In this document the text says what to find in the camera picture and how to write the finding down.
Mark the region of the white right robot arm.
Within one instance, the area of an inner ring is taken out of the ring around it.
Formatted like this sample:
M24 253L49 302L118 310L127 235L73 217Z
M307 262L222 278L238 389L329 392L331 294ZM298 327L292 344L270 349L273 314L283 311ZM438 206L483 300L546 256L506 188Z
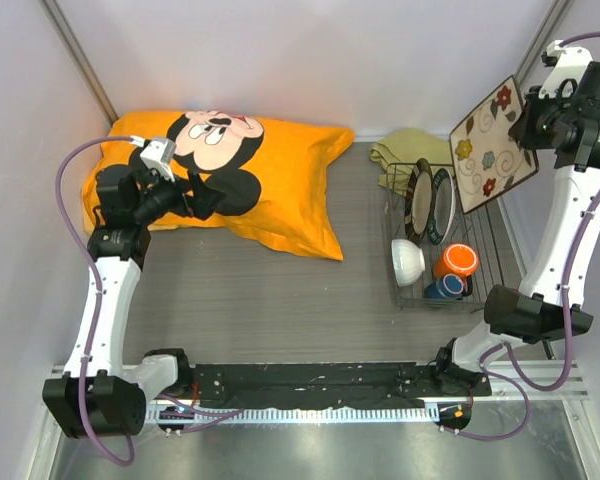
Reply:
M600 234L600 62L581 74L551 64L556 82L532 87L509 130L525 150L554 149L554 191L533 268L517 289L494 286L482 321L442 347L431 371L437 391L457 393L487 375L488 364L518 346L561 340L564 364L546 390L569 377L573 339L589 331L593 317L582 309L590 259Z

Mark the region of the white green-rim round plate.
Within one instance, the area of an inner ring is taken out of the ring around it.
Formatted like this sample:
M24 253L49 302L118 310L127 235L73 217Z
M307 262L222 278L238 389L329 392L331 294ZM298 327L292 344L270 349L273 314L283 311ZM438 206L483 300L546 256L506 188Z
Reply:
M434 203L427 225L427 237L432 245L441 244L448 236L456 211L455 182L447 168L433 177Z

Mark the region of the black striped-rim round plate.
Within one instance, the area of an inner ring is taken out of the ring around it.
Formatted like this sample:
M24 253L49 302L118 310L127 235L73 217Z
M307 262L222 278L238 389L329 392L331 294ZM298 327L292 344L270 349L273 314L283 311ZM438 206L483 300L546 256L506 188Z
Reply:
M405 194L406 239L419 244L429 222L433 202L433 175L429 162L420 158L412 168Z

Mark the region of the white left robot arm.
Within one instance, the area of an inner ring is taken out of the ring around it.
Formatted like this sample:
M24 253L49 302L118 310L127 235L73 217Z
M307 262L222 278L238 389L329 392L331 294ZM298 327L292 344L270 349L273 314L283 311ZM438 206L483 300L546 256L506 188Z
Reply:
M96 225L85 245L89 288L79 334L61 377L46 381L42 391L67 437L134 436L150 401L191 392L194 375L183 349L151 350L130 370L123 366L122 350L151 240L149 226L167 213L190 213L185 194L200 183L174 174L135 174L127 165L97 174Z

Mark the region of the square floral ceramic plate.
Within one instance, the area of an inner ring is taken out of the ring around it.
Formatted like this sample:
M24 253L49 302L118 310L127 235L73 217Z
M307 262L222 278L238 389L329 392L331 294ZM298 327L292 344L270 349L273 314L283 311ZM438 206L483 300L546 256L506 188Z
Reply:
M462 211L468 214L525 182L539 171L537 155L509 136L523 102L507 77L449 135Z

